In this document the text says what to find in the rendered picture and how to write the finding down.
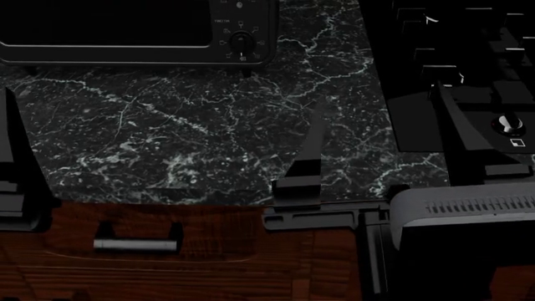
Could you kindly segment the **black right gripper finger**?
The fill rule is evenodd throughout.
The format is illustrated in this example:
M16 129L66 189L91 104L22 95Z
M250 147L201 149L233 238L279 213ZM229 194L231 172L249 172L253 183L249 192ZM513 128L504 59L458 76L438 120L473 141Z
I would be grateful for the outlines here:
M321 195L321 153L323 148L323 106L313 112L303 148L284 177L272 182L273 206L282 210L317 207Z
M467 119L441 82L431 87L431 103L450 185L533 182L533 167L496 150Z

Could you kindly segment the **black toaster oven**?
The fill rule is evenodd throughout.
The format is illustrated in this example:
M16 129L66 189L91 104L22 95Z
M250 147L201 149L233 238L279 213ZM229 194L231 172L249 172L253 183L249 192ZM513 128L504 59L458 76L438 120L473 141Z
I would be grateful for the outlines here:
M280 0L0 0L0 62L254 69L269 63ZM252 34L235 54L228 40Z

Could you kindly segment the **dark wooden cabinet drawer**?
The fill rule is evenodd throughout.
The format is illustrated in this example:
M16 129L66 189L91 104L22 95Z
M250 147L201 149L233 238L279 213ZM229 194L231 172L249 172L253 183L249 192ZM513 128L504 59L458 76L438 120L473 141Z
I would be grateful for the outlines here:
M270 232L267 207L62 202L46 232L0 232L0 301L363 301L347 229ZM178 254L98 253L117 237L166 239ZM498 268L492 301L535 301L535 265Z

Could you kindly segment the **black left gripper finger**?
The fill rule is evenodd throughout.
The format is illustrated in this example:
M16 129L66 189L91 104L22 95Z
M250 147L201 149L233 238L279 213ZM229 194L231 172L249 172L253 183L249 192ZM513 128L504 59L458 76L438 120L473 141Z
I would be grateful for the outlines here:
M0 88L0 192L51 196L30 147L15 94Z

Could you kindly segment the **black chrome stove knob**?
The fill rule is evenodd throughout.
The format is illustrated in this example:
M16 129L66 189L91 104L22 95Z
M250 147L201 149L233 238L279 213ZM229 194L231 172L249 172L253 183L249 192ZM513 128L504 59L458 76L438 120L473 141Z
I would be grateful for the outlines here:
M515 115L501 115L491 123L492 128L500 135L518 137L525 135L526 127Z

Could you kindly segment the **black gas cooktop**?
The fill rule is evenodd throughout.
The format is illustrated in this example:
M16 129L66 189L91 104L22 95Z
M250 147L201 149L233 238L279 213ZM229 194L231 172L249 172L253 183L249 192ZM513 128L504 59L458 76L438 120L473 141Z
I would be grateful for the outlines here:
M392 1L359 0L396 142L402 152L441 152L439 127L428 95L423 105L388 103L403 65L398 60L403 49L396 42ZM502 105L467 105L457 102L453 92L451 94L468 120L496 149L509 154L535 154L535 107L522 109ZM515 115L522 120L526 127L525 135L508 137L498 134L491 123L501 115Z

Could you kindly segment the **black oven function knob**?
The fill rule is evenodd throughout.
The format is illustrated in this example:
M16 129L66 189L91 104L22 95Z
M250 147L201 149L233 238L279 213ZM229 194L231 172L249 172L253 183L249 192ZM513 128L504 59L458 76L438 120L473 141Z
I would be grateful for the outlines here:
M245 31L233 33L228 43L232 52L240 56L247 56L256 48L256 39L251 33Z

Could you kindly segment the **black cast iron stove grate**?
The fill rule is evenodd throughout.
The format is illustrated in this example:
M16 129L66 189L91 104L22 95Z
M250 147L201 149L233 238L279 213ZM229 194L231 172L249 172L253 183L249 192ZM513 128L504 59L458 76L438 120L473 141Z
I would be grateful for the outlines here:
M467 105L535 107L535 0L393 0L403 52L390 105L441 82Z

